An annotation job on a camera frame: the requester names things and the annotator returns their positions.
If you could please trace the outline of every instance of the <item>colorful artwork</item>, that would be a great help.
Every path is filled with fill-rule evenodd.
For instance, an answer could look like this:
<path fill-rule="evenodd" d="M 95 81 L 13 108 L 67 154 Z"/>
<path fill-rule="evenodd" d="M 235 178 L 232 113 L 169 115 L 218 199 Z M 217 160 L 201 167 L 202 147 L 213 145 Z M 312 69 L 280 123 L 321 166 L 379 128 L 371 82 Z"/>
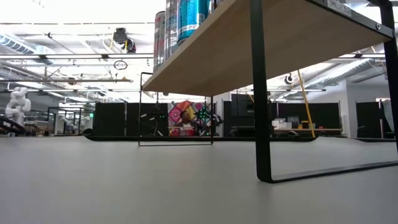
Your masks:
<path fill-rule="evenodd" d="M 207 106 L 208 114 L 210 114 L 210 103 L 205 104 L 203 103 L 194 103 L 191 101 L 183 101 L 180 103 L 169 103 L 169 127 L 176 126 L 180 121 L 180 113 L 183 111 L 187 111 L 190 115 L 191 120 L 196 121 L 197 116 L 195 115 L 196 112 L 200 111 L 203 107 Z M 201 119 L 203 124 L 210 126 L 210 119 Z"/>

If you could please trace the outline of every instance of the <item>yellow pole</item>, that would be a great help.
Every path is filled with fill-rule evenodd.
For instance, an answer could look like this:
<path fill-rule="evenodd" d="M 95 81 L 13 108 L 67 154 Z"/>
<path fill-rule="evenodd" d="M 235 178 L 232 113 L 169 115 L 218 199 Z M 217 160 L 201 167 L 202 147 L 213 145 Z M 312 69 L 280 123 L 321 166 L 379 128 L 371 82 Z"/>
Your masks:
<path fill-rule="evenodd" d="M 298 78 L 300 79 L 301 91 L 302 91 L 303 97 L 304 97 L 305 108 L 307 109 L 308 120 L 309 120 L 309 122 L 310 122 L 310 128 L 311 128 L 312 137 L 315 138 L 315 132 L 313 131 L 313 125 L 312 125 L 312 119 L 311 119 L 311 114 L 310 114 L 310 108 L 308 107 L 307 96 L 305 96 L 303 80 L 301 79 L 300 70 L 297 70 L 297 71 L 298 71 Z"/>

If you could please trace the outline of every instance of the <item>security camera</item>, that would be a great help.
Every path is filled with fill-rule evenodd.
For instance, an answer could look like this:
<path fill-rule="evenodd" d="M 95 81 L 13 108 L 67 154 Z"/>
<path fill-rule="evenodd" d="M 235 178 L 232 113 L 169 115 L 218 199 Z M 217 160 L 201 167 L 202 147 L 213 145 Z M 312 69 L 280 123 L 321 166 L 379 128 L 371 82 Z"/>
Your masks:
<path fill-rule="evenodd" d="M 291 85 L 293 83 L 293 78 L 291 73 L 285 77 L 285 83 L 286 85 Z"/>

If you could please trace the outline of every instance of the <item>blue can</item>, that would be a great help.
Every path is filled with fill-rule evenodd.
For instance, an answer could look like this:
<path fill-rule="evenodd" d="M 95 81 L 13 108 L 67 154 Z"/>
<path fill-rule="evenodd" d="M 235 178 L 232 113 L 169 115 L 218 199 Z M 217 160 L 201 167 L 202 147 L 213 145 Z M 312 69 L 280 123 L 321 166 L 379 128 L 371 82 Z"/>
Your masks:
<path fill-rule="evenodd" d="M 209 0 L 178 0 L 177 5 L 177 45 L 190 37 L 205 21 L 209 11 Z"/>

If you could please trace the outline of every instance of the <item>shelf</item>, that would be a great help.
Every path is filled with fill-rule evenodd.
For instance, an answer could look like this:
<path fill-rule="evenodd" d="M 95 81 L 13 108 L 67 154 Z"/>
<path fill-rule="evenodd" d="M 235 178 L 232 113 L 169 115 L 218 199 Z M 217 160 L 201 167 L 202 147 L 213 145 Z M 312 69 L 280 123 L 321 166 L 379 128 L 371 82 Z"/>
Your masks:
<path fill-rule="evenodd" d="M 322 0 L 263 0 L 267 79 L 393 38 L 393 31 Z M 214 96 L 252 84 L 249 0 L 225 0 L 143 85 Z"/>

